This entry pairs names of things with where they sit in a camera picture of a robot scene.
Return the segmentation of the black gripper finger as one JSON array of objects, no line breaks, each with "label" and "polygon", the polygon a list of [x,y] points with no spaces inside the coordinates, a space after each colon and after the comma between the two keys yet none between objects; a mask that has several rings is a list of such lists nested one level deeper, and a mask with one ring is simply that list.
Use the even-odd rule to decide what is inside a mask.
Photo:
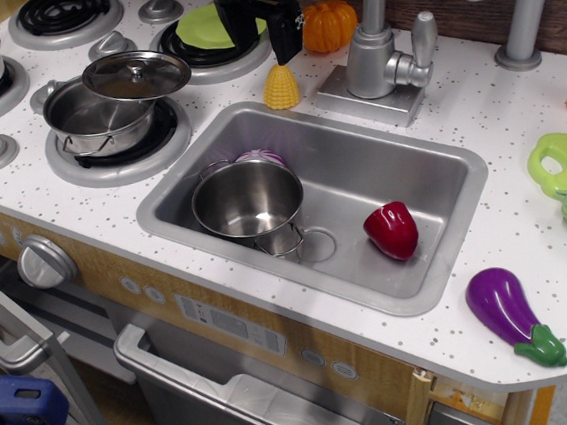
[{"label": "black gripper finger", "polygon": [[222,14],[223,23],[232,43],[239,49],[249,48],[259,38],[256,18],[243,13]]},{"label": "black gripper finger", "polygon": [[303,48],[300,9],[274,12],[266,18],[266,26],[278,64],[287,65]]}]

